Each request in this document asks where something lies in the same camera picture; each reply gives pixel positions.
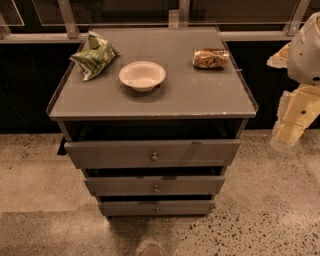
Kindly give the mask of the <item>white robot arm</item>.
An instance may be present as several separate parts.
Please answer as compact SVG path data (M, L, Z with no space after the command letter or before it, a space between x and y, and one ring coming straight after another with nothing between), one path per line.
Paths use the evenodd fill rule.
M272 55L267 65L286 68L299 83L280 97L270 144L276 150L294 146L320 115L320 12L312 14L291 42Z

